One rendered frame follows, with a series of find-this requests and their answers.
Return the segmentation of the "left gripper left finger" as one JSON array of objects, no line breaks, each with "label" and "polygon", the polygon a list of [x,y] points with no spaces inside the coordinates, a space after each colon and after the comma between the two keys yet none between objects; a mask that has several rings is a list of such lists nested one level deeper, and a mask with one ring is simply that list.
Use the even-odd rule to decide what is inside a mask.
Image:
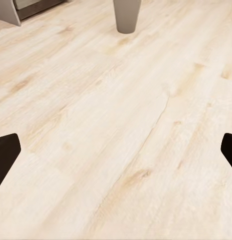
[{"label": "left gripper left finger", "polygon": [[0,137],[0,185],[21,152],[16,133]]}]

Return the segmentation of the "trash can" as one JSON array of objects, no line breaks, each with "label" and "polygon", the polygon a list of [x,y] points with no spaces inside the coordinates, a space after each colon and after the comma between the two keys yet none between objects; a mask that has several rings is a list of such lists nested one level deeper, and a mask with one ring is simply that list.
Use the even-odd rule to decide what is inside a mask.
[{"label": "trash can", "polygon": [[135,32],[141,0],[113,0],[117,30],[121,34]]}]

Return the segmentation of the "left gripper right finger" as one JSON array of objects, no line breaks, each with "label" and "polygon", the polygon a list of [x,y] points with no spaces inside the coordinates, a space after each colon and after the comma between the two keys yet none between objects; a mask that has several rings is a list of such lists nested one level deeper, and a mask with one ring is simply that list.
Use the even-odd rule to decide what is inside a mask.
[{"label": "left gripper right finger", "polygon": [[220,150],[229,162],[229,164],[232,166],[232,134],[224,134]]}]

